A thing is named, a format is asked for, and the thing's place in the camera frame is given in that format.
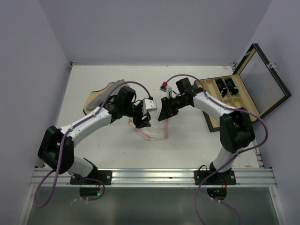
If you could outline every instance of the black cylinder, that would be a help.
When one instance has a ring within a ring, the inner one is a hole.
[[[227,87],[226,87],[226,84],[223,82],[222,79],[218,79],[216,80],[216,83],[217,83],[217,88],[219,89],[222,97],[224,98],[224,96],[227,94]]]
[[[231,78],[225,80],[225,83],[228,87],[228,90],[229,90],[230,94],[235,95],[236,93],[239,92],[239,89],[235,86],[235,84],[234,84],[234,82]]]

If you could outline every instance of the wooden box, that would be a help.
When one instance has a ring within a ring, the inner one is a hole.
[[[222,79],[225,82],[229,78],[233,80],[239,92],[231,95],[228,91],[222,97],[216,80]],[[236,108],[244,107],[261,118],[270,114],[291,96],[275,71],[274,64],[270,64],[258,44],[251,45],[233,75],[209,78],[202,82],[205,89],[216,99]],[[203,114],[210,132],[218,131],[218,121],[205,112]]]

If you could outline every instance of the white wall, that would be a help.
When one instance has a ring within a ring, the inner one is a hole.
[[[265,118],[270,131],[261,147],[267,167],[272,166],[279,196],[291,225],[300,224],[300,1],[273,0],[250,43],[258,43],[292,93],[284,104]],[[260,127],[257,136],[262,139]]]
[[[39,0],[67,57],[88,64],[226,65],[272,0]]]
[[[0,1],[0,224],[17,223],[68,60],[37,0]]]

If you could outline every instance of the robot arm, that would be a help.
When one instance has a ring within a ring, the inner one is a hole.
[[[230,110],[234,108],[215,99],[224,108],[216,105],[205,96],[202,88],[196,84],[191,85],[188,78],[176,82],[180,95],[176,97],[162,98],[162,110],[158,120],[165,120],[178,114],[179,109],[191,105],[201,109],[208,115],[215,118],[220,124],[221,151],[217,158],[210,164],[212,171],[224,165],[238,150],[247,147],[254,139],[255,134],[250,121],[250,116],[246,113]],[[219,173],[225,173],[231,169],[232,162],[224,167]]]
[[[150,127],[149,121],[151,118],[149,111],[157,109],[156,102],[153,99],[145,98],[136,105],[132,102],[134,95],[135,91],[132,88],[122,87],[119,93],[107,101],[100,111],[100,108],[97,107],[90,114],[75,123],[61,127],[60,129],[54,126],[49,127],[42,140],[38,156],[53,170],[56,170],[60,144],[64,134],[68,132],[63,143],[59,174],[69,172],[82,177],[96,179],[98,177],[97,167],[87,159],[76,157],[74,155],[74,148],[85,137],[123,116],[132,117],[136,128]]]

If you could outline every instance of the white table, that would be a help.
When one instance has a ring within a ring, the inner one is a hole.
[[[161,131],[163,122],[157,118],[161,109],[160,99],[165,93],[159,86],[172,75],[191,74],[198,78],[231,75],[231,67],[222,66],[73,66],[66,94],[60,110],[57,127],[68,125],[83,117],[87,96],[103,89],[109,82],[119,79],[137,81],[145,85],[156,99],[158,111],[151,113],[153,130]],[[169,85],[176,89],[175,78]],[[136,85],[137,99],[146,97],[145,91]],[[75,154],[87,158],[100,168],[198,168],[216,158],[221,143],[219,132],[210,133],[203,113],[185,107],[172,117],[168,124],[169,138],[146,141],[128,125],[128,118],[103,127],[75,148]],[[238,157],[234,168],[258,168],[254,150]]]

